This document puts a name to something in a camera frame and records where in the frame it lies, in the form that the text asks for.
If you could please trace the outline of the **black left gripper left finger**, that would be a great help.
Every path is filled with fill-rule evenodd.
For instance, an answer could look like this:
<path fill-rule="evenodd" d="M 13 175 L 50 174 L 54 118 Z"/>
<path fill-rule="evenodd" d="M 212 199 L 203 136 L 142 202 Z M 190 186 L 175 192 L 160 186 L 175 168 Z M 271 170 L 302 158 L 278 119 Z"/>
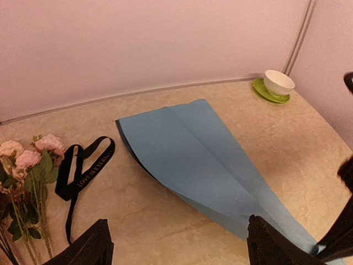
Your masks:
<path fill-rule="evenodd" d="M 64 251 L 48 260 L 46 265 L 112 264 L 114 243 L 107 219 L 97 220 Z"/>

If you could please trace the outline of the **blue wrapping paper sheet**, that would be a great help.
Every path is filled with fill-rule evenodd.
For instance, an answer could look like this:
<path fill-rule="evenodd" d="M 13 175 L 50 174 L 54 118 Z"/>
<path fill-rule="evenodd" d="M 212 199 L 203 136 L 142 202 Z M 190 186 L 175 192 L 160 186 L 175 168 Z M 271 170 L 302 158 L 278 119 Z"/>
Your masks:
<path fill-rule="evenodd" d="M 323 250 L 265 182 L 209 103 L 116 121 L 131 156 L 159 183 L 242 240 L 259 215 L 303 251 Z"/>

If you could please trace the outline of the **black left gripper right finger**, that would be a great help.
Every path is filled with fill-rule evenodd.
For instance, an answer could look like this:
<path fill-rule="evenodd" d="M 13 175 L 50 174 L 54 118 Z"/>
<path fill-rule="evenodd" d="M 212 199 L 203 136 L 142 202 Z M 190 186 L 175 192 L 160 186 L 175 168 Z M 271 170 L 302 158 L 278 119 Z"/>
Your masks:
<path fill-rule="evenodd" d="M 322 261 L 295 246 L 261 216 L 249 217 L 247 246 L 250 264 L 323 264 Z"/>

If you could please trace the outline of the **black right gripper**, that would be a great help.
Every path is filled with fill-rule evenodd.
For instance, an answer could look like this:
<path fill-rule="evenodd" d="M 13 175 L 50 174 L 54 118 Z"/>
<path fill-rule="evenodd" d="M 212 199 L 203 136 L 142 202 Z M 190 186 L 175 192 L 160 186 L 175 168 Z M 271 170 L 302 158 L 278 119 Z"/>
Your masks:
<path fill-rule="evenodd" d="M 352 192 L 352 157 L 341 164 L 337 175 Z M 348 200 L 335 223 L 318 243 L 325 246 L 325 249 L 317 254 L 317 258 L 323 262 L 352 256 L 352 198 Z"/>

